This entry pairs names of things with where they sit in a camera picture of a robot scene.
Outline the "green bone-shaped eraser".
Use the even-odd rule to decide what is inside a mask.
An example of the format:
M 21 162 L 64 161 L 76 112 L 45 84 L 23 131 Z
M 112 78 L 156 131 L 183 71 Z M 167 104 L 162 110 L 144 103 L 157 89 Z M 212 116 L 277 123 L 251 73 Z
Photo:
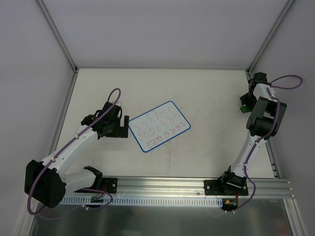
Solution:
M 240 110 L 241 110 L 242 113 L 249 113 L 250 112 L 250 109 L 247 106 L 245 106 L 245 105 L 242 105 L 240 107 Z

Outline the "blue framed whiteboard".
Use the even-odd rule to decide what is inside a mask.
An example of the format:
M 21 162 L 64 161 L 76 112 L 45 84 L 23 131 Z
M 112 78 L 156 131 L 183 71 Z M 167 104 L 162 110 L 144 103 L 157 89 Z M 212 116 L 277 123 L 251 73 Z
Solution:
M 129 121 L 129 129 L 144 153 L 190 128 L 191 124 L 173 101 L 167 101 Z

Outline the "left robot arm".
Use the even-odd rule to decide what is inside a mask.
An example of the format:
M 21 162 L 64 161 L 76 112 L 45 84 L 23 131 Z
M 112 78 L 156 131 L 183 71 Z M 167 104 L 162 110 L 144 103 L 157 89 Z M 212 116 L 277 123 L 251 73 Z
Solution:
M 72 174 L 67 174 L 67 170 L 85 148 L 99 139 L 127 138 L 128 124 L 129 116 L 122 115 L 122 108 L 106 102 L 101 110 L 83 118 L 67 144 L 41 161 L 27 164 L 24 192 L 54 208 L 68 193 L 103 190 L 103 174 L 96 168 L 86 166 Z

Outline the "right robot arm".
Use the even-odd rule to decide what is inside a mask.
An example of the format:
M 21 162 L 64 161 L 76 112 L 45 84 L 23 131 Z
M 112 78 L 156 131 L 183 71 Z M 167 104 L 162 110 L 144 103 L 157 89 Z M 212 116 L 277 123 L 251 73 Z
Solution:
M 216 195 L 248 195 L 249 168 L 262 146 L 277 134 L 287 109 L 287 105 L 276 98 L 267 74 L 262 72 L 255 73 L 249 80 L 249 91 L 240 100 L 250 111 L 246 124 L 248 134 L 236 160 L 211 185 Z

